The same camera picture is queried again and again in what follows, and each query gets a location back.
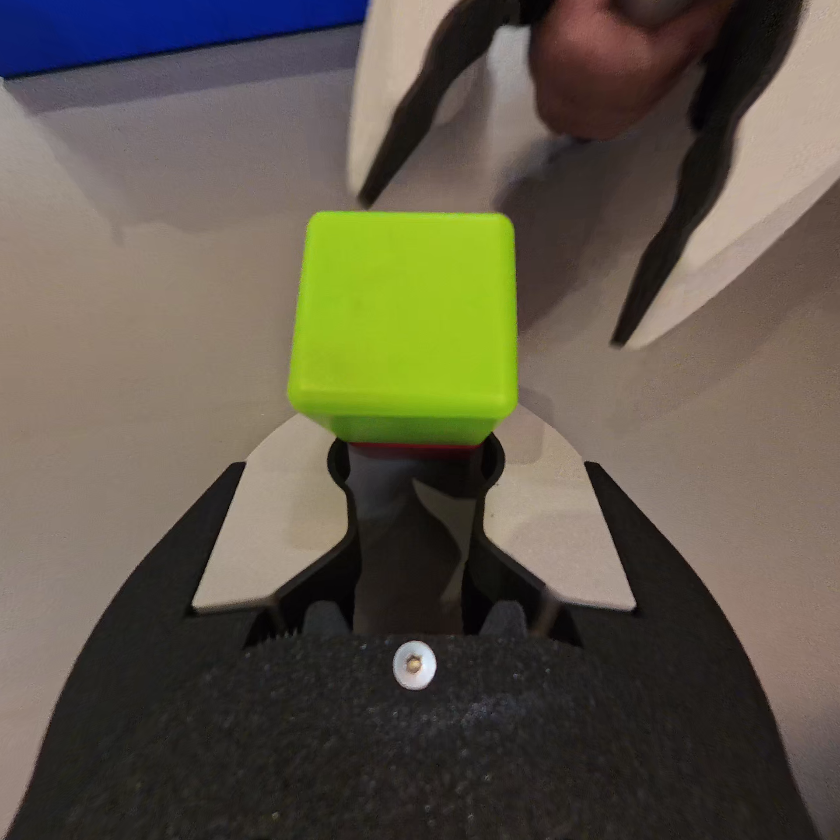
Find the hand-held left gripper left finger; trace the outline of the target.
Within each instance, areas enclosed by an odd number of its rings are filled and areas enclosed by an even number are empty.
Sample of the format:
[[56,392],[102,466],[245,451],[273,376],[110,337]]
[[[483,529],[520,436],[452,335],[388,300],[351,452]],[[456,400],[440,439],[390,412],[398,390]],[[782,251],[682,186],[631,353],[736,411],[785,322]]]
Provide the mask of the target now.
[[346,447],[303,415],[247,457],[192,599],[197,614],[275,606],[329,566],[358,579],[359,533]]

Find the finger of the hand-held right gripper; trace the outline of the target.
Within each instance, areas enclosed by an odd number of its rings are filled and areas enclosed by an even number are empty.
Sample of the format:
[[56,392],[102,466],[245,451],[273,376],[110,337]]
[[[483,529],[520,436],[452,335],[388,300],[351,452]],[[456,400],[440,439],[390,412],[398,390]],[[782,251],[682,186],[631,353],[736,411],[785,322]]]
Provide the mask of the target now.
[[688,116],[693,140],[617,348],[642,349],[698,312],[838,181],[839,2],[734,2]]
[[496,33],[521,1],[369,2],[353,79],[346,177],[372,207],[419,144],[467,104]]

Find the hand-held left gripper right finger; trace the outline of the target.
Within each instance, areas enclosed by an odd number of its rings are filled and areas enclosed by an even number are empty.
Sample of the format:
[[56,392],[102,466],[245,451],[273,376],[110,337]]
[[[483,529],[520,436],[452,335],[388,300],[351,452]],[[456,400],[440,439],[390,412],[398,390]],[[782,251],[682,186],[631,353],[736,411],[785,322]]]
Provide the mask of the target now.
[[463,575],[465,631],[499,602],[530,635],[576,635],[573,607],[632,614],[632,594],[584,459],[518,405],[488,437]]

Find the red cube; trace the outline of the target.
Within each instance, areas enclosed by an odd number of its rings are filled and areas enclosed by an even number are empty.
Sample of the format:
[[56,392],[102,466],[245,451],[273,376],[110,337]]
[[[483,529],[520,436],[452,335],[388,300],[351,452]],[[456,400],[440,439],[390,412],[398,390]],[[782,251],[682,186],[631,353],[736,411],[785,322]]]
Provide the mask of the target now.
[[395,443],[347,443],[348,449],[368,459],[379,460],[432,460],[467,461],[480,453],[484,444],[395,444]]

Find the green cube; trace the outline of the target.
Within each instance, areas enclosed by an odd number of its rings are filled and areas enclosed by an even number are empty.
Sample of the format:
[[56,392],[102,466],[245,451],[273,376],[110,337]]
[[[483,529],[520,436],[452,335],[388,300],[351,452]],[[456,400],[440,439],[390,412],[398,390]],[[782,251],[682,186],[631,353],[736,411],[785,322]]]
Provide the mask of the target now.
[[518,405],[511,220],[315,213],[287,396],[348,444],[481,445]]

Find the blue plastic bin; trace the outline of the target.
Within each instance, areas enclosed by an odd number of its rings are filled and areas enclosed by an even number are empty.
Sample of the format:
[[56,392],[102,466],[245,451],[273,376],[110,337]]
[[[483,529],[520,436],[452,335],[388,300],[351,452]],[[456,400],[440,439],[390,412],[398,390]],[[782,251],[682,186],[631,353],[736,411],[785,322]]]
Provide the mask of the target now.
[[366,1],[2,1],[1,76],[356,25],[367,7]]

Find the grey desk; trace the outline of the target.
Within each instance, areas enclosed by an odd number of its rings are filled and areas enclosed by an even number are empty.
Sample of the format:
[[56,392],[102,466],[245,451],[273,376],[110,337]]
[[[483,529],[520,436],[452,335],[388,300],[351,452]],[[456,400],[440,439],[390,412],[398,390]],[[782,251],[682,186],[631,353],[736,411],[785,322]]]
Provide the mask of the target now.
[[[817,829],[838,838],[838,185],[690,320],[609,345],[671,204],[688,79],[560,151],[527,36],[382,208],[518,228],[524,402],[600,463],[752,659]],[[127,576],[290,414],[309,217],[351,208],[357,28],[2,84],[2,834]]]

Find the person's right hand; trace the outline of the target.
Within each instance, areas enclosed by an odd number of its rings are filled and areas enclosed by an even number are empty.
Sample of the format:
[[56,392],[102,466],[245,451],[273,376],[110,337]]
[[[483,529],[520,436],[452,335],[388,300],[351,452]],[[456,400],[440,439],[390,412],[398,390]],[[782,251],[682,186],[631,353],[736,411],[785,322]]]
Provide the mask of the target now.
[[715,44],[732,2],[696,2],[656,28],[611,2],[554,2],[532,26],[534,107],[552,133],[613,140],[638,124]]

